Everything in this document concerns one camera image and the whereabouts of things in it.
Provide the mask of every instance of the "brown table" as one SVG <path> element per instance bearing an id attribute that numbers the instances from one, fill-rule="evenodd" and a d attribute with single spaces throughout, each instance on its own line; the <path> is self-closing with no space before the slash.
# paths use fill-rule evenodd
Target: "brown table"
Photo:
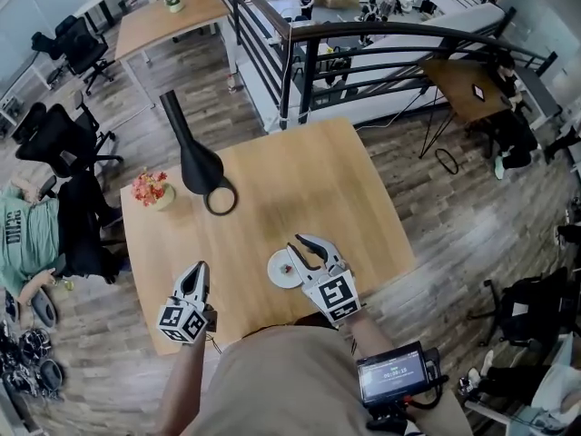
<path id="1" fill-rule="evenodd" d="M 121 61 L 133 84 L 147 99 L 151 108 L 155 102 L 143 88 L 128 60 L 141 52 L 143 59 L 149 64 L 150 59 L 145 50 L 178 35 L 206 25 L 213 31 L 213 25 L 217 23 L 225 41 L 230 71 L 232 74 L 236 73 L 236 41 L 228 25 L 229 10 L 226 5 L 222 0 L 182 1 L 185 7 L 179 13 L 171 13 L 164 1 L 158 0 L 124 16 L 121 21 L 115 59 Z"/>
<path id="2" fill-rule="evenodd" d="M 455 116 L 460 118 L 462 122 L 469 124 L 510 109 L 510 103 L 507 99 L 503 100 L 504 95 L 479 62 L 472 60 L 426 60 L 420 62 L 419 66 L 437 87 L 434 104 L 438 100 L 439 90 L 452 107 L 451 113 L 444 119 L 434 137 L 426 145 L 432 122 L 430 116 L 426 138 L 419 158 L 423 158 Z M 478 86 L 484 92 L 484 102 L 474 95 L 473 85 Z"/>
<path id="3" fill-rule="evenodd" d="M 344 118 L 310 124 L 219 152 L 238 189 L 236 209 L 209 214 L 189 193 L 180 167 L 168 170 L 177 198 L 162 212 L 121 191 L 125 233 L 143 315 L 159 354 L 179 345 L 156 330 L 173 282 L 199 260 L 210 265 L 210 304 L 218 311 L 215 339 L 229 343 L 262 327 L 315 312 L 300 288 L 271 283 L 267 262 L 311 233 L 336 244 L 356 275 L 360 295 L 414 266 L 393 203 L 353 126 Z M 221 198 L 212 197 L 220 207 Z"/>

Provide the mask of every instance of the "small object on plate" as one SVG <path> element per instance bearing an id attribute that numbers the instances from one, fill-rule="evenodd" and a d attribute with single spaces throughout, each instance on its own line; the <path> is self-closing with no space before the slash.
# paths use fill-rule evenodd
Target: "small object on plate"
<path id="1" fill-rule="evenodd" d="M 286 249 L 272 255 L 267 271 L 272 283 L 283 289 L 292 289 L 302 284 Z"/>

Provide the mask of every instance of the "black cone-shaped object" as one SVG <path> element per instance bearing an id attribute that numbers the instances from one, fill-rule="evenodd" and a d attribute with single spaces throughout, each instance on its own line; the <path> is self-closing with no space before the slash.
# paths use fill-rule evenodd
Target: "black cone-shaped object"
<path id="1" fill-rule="evenodd" d="M 183 183 L 193 193 L 203 195 L 204 203 L 210 213 L 219 216 L 230 213 L 238 203 L 238 193 L 224 176 L 224 165 L 221 158 L 192 137 L 174 91 L 163 94 L 160 99 L 178 143 L 180 143 Z M 219 187 L 230 189 L 234 194 L 232 207 L 223 213 L 215 212 L 209 204 L 210 194 Z"/>

